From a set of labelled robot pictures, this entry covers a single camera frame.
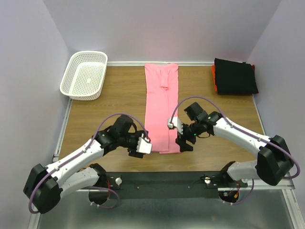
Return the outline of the pink t shirt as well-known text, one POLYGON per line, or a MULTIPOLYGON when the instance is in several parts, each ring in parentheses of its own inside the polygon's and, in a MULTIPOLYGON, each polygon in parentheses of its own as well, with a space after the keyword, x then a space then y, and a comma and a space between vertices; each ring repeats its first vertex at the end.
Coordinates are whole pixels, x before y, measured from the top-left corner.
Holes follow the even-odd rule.
POLYGON ((152 151, 161 154, 180 153, 176 144, 177 130, 169 129, 168 118, 178 104, 179 80, 177 64, 146 64, 145 128, 152 143, 152 151))

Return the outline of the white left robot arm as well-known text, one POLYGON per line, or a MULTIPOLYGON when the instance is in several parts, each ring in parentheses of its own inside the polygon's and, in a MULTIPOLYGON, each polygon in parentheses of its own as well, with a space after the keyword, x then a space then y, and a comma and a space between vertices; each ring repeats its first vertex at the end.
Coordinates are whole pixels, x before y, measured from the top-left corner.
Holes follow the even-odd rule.
POLYGON ((103 130, 97 129, 93 136, 79 149, 63 159, 43 166, 35 165, 29 173, 23 192, 28 197, 28 210, 32 214, 44 214, 53 209, 60 201, 63 193, 62 185, 82 166, 105 156, 118 147, 127 148, 142 158, 139 152, 139 141, 148 140, 148 131, 129 130, 138 121, 132 115, 119 113, 115 123, 103 130))

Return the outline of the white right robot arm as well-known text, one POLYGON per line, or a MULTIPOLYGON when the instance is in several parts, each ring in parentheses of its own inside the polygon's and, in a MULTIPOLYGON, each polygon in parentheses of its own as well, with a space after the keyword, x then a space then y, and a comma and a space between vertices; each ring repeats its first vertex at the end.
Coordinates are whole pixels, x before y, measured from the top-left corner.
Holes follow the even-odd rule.
POLYGON ((175 128, 178 131, 175 141, 181 152, 192 151, 200 134, 208 133, 225 138, 256 157, 252 161, 231 161, 225 165, 218 175, 223 186, 230 187, 242 179, 260 179, 271 186, 276 186, 294 166, 287 144, 282 137, 278 135, 268 137, 248 130, 220 112, 214 111, 208 114, 197 102, 184 111, 192 121, 191 124, 184 124, 175 116, 167 121, 168 128, 175 128))

